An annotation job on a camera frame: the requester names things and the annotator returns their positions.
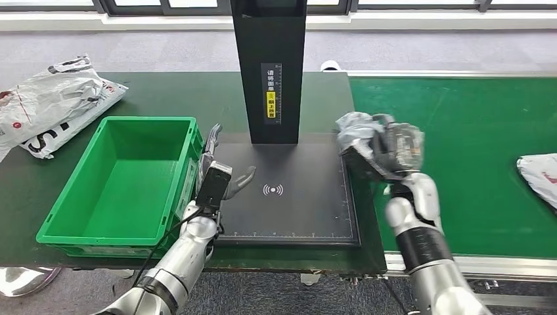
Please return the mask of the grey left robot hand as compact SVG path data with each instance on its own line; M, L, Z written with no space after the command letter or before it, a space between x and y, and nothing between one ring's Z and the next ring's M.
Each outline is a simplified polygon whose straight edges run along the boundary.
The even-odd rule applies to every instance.
M214 161L215 149L218 146L218 135L222 130L222 125L216 123L208 133L206 138L202 154L198 163L198 176L196 179L196 192L199 193L202 180L204 179L211 162ZM245 188L254 178L256 171L255 166L249 166L247 173L240 175L238 178L230 181L228 183L227 189L225 191L223 200L229 200L233 198L239 191Z

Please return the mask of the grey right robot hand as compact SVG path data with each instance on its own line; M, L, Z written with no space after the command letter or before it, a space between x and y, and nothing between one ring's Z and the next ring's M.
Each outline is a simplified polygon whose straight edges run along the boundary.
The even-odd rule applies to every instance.
M424 133L410 123L396 122L388 114L375 114L373 121L382 130L370 141L372 165L386 180L402 180L408 173L421 170Z

